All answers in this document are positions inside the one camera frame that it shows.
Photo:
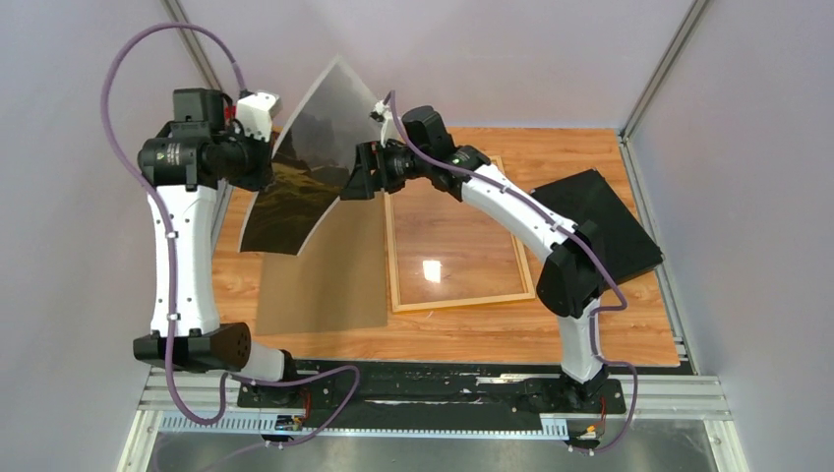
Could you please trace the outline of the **landscape photo print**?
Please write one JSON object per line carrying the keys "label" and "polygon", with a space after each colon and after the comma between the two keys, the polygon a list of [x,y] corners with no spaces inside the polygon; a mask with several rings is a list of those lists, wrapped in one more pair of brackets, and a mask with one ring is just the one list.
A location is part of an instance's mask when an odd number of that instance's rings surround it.
{"label": "landscape photo print", "polygon": [[239,251],[296,256],[347,185],[355,146],[381,136],[379,99],[335,56],[290,114],[271,153],[273,179],[247,210]]}

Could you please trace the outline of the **brown cardboard backing sheet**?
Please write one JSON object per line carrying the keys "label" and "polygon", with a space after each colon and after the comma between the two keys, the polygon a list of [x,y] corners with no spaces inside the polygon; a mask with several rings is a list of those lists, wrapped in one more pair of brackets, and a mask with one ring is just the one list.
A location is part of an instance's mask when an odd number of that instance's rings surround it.
{"label": "brown cardboard backing sheet", "polygon": [[387,326],[385,233],[382,196],[339,201],[298,256],[265,255],[255,333]]}

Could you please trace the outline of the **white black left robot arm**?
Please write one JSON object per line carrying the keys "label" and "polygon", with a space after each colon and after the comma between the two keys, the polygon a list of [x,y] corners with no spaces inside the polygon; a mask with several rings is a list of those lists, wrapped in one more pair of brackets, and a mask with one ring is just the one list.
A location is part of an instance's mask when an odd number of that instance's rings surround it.
{"label": "white black left robot arm", "polygon": [[221,182],[248,191],[271,179],[278,95],[180,88],[173,118],[147,140],[137,163],[149,185],[156,255],[156,304],[136,360],[172,371],[225,371],[264,383],[278,406],[293,404],[301,380],[288,353],[254,340],[244,323],[223,323],[212,285],[212,229]]}

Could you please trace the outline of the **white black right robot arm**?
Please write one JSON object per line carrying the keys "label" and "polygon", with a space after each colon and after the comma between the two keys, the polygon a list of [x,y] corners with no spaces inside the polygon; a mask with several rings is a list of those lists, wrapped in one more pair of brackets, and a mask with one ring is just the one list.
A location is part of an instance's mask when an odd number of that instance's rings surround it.
{"label": "white black right robot arm", "polygon": [[594,318],[603,292],[615,284],[604,265],[598,227],[560,215],[523,192],[483,152],[456,145],[440,114],[429,105],[399,118],[390,102],[380,101],[370,117],[380,125],[380,136],[357,145],[341,198],[368,200],[422,179],[508,230],[542,264],[536,291],[558,318],[562,370],[567,375],[561,385],[563,400],[574,410],[591,407],[601,396],[597,379],[604,364]]}

